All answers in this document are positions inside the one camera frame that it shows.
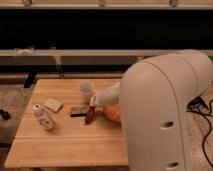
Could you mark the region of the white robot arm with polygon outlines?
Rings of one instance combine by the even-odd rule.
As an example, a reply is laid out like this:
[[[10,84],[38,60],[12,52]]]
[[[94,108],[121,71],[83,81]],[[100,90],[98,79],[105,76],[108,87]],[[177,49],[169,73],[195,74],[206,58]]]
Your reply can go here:
[[[90,104],[120,106],[130,171],[192,171],[186,109],[212,81],[205,53],[179,50],[133,64]]]

